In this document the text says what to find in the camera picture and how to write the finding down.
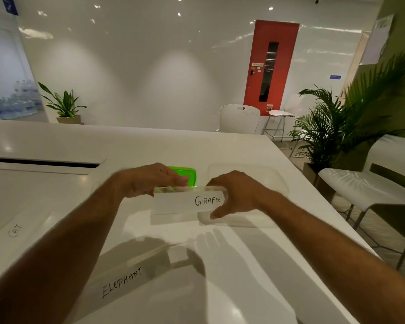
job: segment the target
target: tiled floor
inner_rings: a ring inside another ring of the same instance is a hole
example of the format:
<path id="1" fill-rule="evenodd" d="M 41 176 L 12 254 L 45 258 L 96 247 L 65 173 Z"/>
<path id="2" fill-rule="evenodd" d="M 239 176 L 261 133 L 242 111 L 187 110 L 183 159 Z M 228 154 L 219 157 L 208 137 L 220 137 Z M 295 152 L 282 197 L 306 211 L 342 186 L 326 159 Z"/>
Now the tiled floor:
<path id="1" fill-rule="evenodd" d="M 281 149 L 281 151 L 289 157 L 291 153 L 290 145 L 288 142 L 275 142 L 275 145 Z M 305 158 L 290 158 L 291 162 L 300 170 L 303 169 L 303 164 L 308 162 Z M 341 196 L 336 195 L 333 203 L 333 207 L 338 211 L 345 211 L 349 208 L 350 204 L 347 200 Z M 356 220 L 360 210 L 355 208 L 351 213 L 351 218 Z M 377 214 L 369 210 L 366 213 L 366 216 L 363 218 L 360 228 L 364 229 L 371 237 L 376 240 L 380 245 L 389 247 L 394 250 L 403 251 L 405 248 L 405 238 L 401 236 L 395 229 L 393 229 L 389 224 L 383 221 Z M 366 234 L 363 233 L 362 229 L 358 229 L 360 236 L 370 245 L 375 246 L 375 243 L 368 238 Z M 392 251 L 375 248 L 375 252 L 390 266 L 396 267 L 396 264 L 399 260 L 400 254 L 394 253 Z M 405 275 L 405 261 L 400 269 L 400 272 Z"/>

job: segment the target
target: doorway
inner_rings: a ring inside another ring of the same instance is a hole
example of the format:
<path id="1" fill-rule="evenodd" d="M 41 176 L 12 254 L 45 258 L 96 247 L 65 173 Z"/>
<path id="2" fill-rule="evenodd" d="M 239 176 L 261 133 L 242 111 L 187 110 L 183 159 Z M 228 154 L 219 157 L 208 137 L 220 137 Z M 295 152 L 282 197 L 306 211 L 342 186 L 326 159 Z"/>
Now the doorway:
<path id="1" fill-rule="evenodd" d="M 250 53 L 244 103 L 268 116 L 279 110 L 299 24 L 257 20 Z"/>

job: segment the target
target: palm plant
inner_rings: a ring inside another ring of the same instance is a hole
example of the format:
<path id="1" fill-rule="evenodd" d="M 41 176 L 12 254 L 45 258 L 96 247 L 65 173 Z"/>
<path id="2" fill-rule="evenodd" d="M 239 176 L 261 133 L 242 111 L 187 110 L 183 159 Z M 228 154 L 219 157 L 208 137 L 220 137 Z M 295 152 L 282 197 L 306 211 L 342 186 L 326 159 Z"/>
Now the palm plant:
<path id="1" fill-rule="evenodd" d="M 301 90 L 299 95 L 314 95 L 317 104 L 309 114 L 297 118 L 295 130 L 290 132 L 293 141 L 305 141 L 299 153 L 310 159 L 313 169 L 335 167 L 342 153 L 348 153 L 359 144 L 376 141 L 384 134 L 398 135 L 405 127 L 394 130 L 372 129 L 391 115 L 374 114 L 382 105 L 405 92 L 405 52 L 395 54 L 387 64 L 382 63 L 362 73 L 347 88 L 345 104 L 324 88 Z"/>
<path id="2" fill-rule="evenodd" d="M 77 101 L 79 97 L 76 97 L 76 98 L 73 97 L 73 90 L 70 90 L 70 93 L 65 91 L 63 94 L 63 97 L 61 97 L 58 93 L 53 94 L 49 90 L 49 88 L 47 88 L 41 82 L 38 82 L 38 83 L 39 83 L 39 86 L 41 87 L 41 89 L 43 89 L 45 92 L 51 94 L 52 97 L 56 100 L 57 103 L 54 103 L 48 97 L 43 95 L 43 97 L 49 101 L 49 103 L 46 106 L 49 108 L 52 108 L 54 110 L 57 110 L 57 113 L 59 114 L 60 117 L 74 118 L 76 113 L 79 111 L 79 109 L 76 109 L 76 108 L 79 108 L 79 107 L 87 108 L 86 106 L 75 106 L 75 101 Z"/>

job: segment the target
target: handwritten label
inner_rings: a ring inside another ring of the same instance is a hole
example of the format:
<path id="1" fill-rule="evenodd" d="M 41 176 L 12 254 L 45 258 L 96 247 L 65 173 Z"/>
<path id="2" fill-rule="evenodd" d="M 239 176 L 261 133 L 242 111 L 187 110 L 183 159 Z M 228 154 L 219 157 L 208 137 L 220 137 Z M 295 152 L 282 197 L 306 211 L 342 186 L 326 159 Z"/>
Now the handwritten label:
<path id="1" fill-rule="evenodd" d="M 138 268 L 135 272 L 129 273 L 129 281 L 133 280 L 139 275 L 141 275 L 141 267 Z M 125 275 L 123 278 L 119 278 L 117 281 L 114 281 L 113 283 L 108 283 L 105 285 L 102 289 L 102 299 L 105 298 L 108 294 L 110 294 L 111 291 L 114 289 L 120 289 L 122 286 L 124 286 L 128 282 L 128 276 Z"/>
<path id="2" fill-rule="evenodd" d="M 13 229 L 8 231 L 8 236 L 11 238 L 16 238 L 20 229 L 22 229 L 22 227 L 16 224 Z"/>
<path id="3" fill-rule="evenodd" d="M 208 203 L 215 204 L 215 203 L 218 203 L 218 202 L 221 202 L 221 198 L 220 197 L 215 197 L 215 196 L 214 197 L 209 197 L 209 198 L 202 198 L 201 196 L 197 196 L 195 198 L 195 204 L 197 206 L 206 205 Z"/>

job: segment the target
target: green container lid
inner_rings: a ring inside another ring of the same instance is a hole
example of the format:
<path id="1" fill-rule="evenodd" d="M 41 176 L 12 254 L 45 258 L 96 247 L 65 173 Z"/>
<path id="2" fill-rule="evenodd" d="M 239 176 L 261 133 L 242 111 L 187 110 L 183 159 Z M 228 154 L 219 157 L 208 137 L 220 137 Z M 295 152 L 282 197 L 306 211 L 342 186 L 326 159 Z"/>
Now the green container lid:
<path id="1" fill-rule="evenodd" d="M 188 186 L 194 187 L 196 183 L 196 170 L 193 168 L 188 167 L 173 167 L 168 166 L 173 171 L 177 172 L 180 176 L 189 176 L 189 180 L 187 181 Z"/>

